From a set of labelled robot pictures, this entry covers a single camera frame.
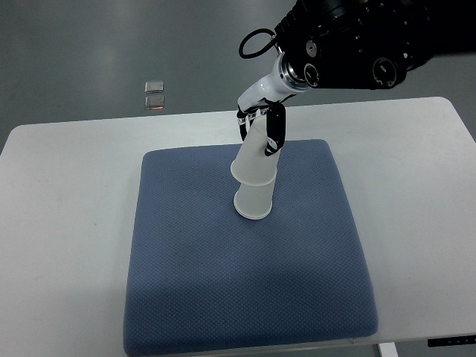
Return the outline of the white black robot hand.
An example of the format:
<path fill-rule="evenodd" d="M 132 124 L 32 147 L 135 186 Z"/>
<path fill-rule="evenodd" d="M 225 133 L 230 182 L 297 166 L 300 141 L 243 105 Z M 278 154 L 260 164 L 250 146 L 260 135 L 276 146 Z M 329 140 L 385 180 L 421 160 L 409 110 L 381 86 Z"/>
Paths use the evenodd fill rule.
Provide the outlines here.
<path fill-rule="evenodd" d="M 280 74 L 270 73 L 246 89 L 237 100 L 237 123 L 242 141 L 248 134 L 248 125 L 252 126 L 259 116 L 266 116 L 265 155 L 277 153 L 286 140 L 286 108 L 282 103 L 287 97 L 298 92 L 289 86 Z"/>

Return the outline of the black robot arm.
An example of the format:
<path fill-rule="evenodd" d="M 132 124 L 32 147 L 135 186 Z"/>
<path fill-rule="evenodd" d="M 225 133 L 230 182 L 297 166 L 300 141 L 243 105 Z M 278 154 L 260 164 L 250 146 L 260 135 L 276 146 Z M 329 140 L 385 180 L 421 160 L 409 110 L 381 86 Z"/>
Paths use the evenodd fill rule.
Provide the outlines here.
<path fill-rule="evenodd" d="M 285 142 L 284 102 L 308 89 L 391 89 L 434 57 L 475 51 L 473 1 L 297 1 L 269 31 L 271 73 L 237 101 L 245 137 L 265 115 L 264 153 Z"/>

